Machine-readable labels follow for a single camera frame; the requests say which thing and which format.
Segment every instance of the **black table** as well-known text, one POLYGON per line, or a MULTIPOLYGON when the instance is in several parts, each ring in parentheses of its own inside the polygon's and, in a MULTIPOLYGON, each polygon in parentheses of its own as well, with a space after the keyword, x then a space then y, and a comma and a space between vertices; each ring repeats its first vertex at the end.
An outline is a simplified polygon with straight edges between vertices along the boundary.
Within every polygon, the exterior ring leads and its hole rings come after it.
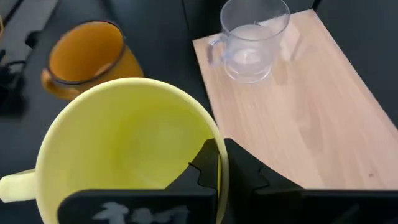
MULTIPOLYGON (((302 0, 302 4, 298 5, 296 0, 291 1, 293 12, 308 9, 313 3, 313 0, 302 0)), ((53 44, 63 33, 83 21, 99 19, 117 23, 127 36, 127 44, 147 78, 181 88, 211 113, 192 39, 221 30, 217 15, 224 2, 60 1, 47 22, 39 43, 27 59, 21 113, 13 117, 0 117, 0 177, 35 166, 45 133, 68 104, 68 101, 60 100, 42 88, 40 73, 53 44), (210 13, 209 16, 203 14, 206 11, 210 13)), ((42 223, 34 200, 7 204, 0 202, 0 223, 27 222, 42 223)))

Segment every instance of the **yellow mug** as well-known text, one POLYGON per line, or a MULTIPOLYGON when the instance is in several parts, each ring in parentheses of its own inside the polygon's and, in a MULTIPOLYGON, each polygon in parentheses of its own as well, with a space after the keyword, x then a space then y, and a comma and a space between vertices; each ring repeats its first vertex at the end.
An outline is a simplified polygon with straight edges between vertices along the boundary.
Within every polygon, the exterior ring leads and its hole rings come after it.
POLYGON ((72 100, 97 84, 126 77, 143 77, 143 72, 120 28, 107 21, 88 21, 55 44, 42 71, 42 84, 54 95, 72 100))
POLYGON ((148 78, 95 86, 61 111, 44 137, 35 170, 0 180, 3 202, 36 198, 55 224, 67 196, 85 189, 165 189, 214 138, 221 161, 216 222, 229 185, 228 155, 218 128, 184 91, 148 78))

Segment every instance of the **glass mug handle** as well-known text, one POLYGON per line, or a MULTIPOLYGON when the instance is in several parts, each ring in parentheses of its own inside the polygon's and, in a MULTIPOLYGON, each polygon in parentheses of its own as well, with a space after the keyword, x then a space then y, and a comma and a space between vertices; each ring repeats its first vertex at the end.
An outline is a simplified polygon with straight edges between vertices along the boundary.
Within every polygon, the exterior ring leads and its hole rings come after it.
POLYGON ((215 47, 217 44, 220 44, 220 43, 224 42, 225 39, 226 39, 226 36, 225 36, 224 34, 221 34, 221 35, 219 35, 217 38, 212 39, 212 40, 210 41, 210 43, 208 44, 208 46, 207 46, 207 61, 208 61, 208 63, 209 63, 210 65, 212 65, 212 66, 217 66, 217 65, 219 65, 219 64, 223 61, 224 56, 221 54, 220 59, 218 59, 218 60, 215 62, 215 61, 213 60, 213 51, 214 51, 214 47, 215 47))

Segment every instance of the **orange mug rim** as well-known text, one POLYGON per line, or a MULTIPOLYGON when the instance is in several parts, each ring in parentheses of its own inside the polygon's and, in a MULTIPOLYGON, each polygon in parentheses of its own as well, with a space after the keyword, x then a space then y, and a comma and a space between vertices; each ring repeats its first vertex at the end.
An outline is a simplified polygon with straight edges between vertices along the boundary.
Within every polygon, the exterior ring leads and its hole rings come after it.
POLYGON ((54 46, 52 46, 51 51, 50 51, 50 54, 49 54, 49 56, 48 56, 48 58, 47 58, 47 66, 46 66, 45 69, 47 69, 47 71, 49 72, 49 74, 50 74, 50 76, 51 76, 51 79, 54 80, 54 81, 57 82, 57 83, 64 84, 64 85, 81 85, 81 84, 84 84, 84 83, 92 82, 92 81, 94 81, 94 80, 96 80, 96 79, 98 79, 98 78, 101 78, 104 74, 106 74, 107 72, 109 72, 110 70, 112 70, 112 69, 116 66, 116 64, 121 60, 121 58, 122 58, 123 53, 124 53, 125 50, 126 50, 126 36, 124 35, 124 33, 123 33, 123 31, 121 30, 121 28, 120 28, 118 25, 116 25, 114 22, 107 21, 107 20, 97 20, 97 19, 92 19, 92 20, 88 20, 88 21, 83 21, 83 22, 81 22, 81 23, 79 23, 79 24, 73 26, 70 30, 66 31, 66 33, 62 34, 61 37, 57 40, 57 42, 54 44, 54 46), (71 31, 73 31, 74 29, 76 29, 76 28, 79 27, 79 26, 82 26, 82 25, 84 25, 84 24, 91 23, 91 22, 105 22, 105 23, 111 24, 111 25, 115 26, 116 28, 118 28, 118 30, 120 31, 120 34, 121 34, 121 36, 122 36, 123 46, 122 46, 122 48, 121 48, 121 51, 120 51, 120 53, 119 53, 117 59, 116 59, 114 62, 112 62, 111 66, 109 66, 108 68, 106 68, 105 70, 103 70, 100 74, 94 76, 93 78, 89 78, 89 79, 87 79, 87 80, 81 80, 81 81, 68 81, 68 80, 63 80, 63 79, 57 77, 57 76, 53 73, 53 71, 51 71, 51 68, 50 68, 50 59, 51 59, 51 56, 52 56, 52 54, 53 54, 54 48, 57 46, 58 42, 59 42, 63 37, 65 37, 67 34, 69 34, 71 31))

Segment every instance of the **clear glass mug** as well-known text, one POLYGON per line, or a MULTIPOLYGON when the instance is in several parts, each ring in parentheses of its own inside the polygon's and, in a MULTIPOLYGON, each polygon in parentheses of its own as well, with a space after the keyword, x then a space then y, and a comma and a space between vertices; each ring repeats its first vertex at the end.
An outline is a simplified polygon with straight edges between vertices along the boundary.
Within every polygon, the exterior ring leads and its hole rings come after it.
POLYGON ((289 19, 283 0, 229 0, 220 13, 223 33, 207 49, 209 63, 223 63, 226 73, 239 82, 262 80, 279 53, 289 19), (223 44, 223 53, 214 61, 217 44, 223 44))

